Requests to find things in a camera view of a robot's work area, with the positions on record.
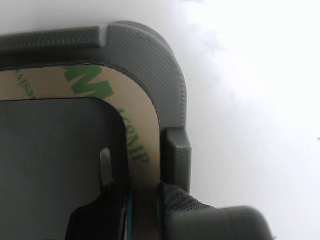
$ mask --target white surface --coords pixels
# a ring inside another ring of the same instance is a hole
[[[318,13],[302,0],[3,0],[0,33],[116,20],[154,28],[185,75],[191,193],[258,208],[279,240],[315,240]]]

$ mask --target gray plastic surface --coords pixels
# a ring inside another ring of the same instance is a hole
[[[104,101],[0,101],[0,133],[1,240],[64,239],[71,213],[101,192],[104,148],[114,181],[128,182],[125,126]]]
[[[52,48],[103,47],[104,28],[95,26],[36,31],[0,36],[0,53]]]
[[[167,219],[165,240],[272,240],[264,217],[250,207],[179,212]]]
[[[190,192],[191,145],[184,128],[167,128],[161,161],[161,179]]]

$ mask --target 3m logo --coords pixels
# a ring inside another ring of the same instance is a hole
[[[64,76],[67,81],[71,81],[80,77],[80,79],[71,87],[73,93],[88,93],[86,97],[95,97],[98,99],[104,99],[114,94],[108,81],[89,83],[102,72],[100,66],[79,65],[64,66],[62,68],[66,70]]]

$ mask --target dark gray panel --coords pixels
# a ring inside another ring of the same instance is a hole
[[[64,239],[72,211],[100,194],[106,147],[128,182],[125,126],[101,100],[0,101],[0,133],[0,239]]]

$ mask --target black fabric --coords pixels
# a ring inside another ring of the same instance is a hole
[[[199,209],[214,209],[213,206],[199,202],[176,185],[161,182],[159,187],[164,220],[172,213]]]

